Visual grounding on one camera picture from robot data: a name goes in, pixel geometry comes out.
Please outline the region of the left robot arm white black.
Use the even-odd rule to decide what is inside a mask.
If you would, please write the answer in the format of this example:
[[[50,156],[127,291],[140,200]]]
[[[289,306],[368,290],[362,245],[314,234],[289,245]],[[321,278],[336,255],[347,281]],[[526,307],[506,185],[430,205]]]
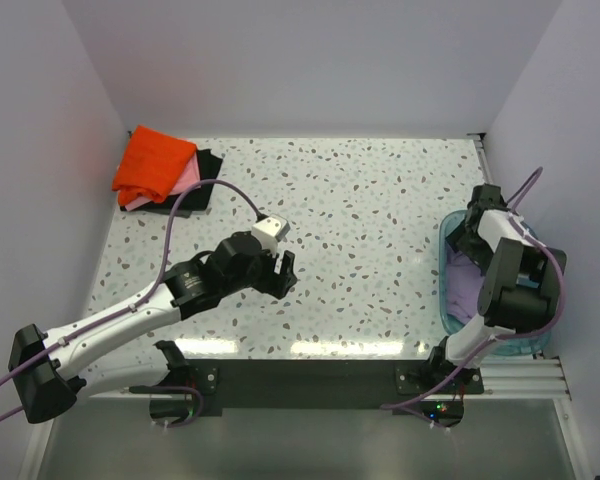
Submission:
[[[8,367],[27,421],[39,424],[68,411],[92,384],[85,369],[144,334],[214,309],[244,289],[284,298],[297,282],[294,254],[278,251],[285,236],[280,223],[255,225],[97,314],[48,331],[34,324],[19,329]]]

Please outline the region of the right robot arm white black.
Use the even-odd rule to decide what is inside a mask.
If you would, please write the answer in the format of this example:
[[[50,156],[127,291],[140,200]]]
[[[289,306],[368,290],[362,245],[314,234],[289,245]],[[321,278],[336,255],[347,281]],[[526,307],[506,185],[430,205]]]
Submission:
[[[439,260],[442,317],[457,314],[452,288],[470,289],[472,316],[433,348],[421,369],[428,386],[449,392],[500,344],[548,332],[563,309],[566,262],[525,227],[498,186],[474,187],[466,209],[443,221]]]

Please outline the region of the lilac polo shirt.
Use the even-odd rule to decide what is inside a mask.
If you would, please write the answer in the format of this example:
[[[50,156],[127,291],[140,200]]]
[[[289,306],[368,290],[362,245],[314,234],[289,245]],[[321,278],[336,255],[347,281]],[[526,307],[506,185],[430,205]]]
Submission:
[[[445,310],[461,324],[467,324],[477,314],[478,296],[484,277],[480,268],[466,255],[446,248]]]

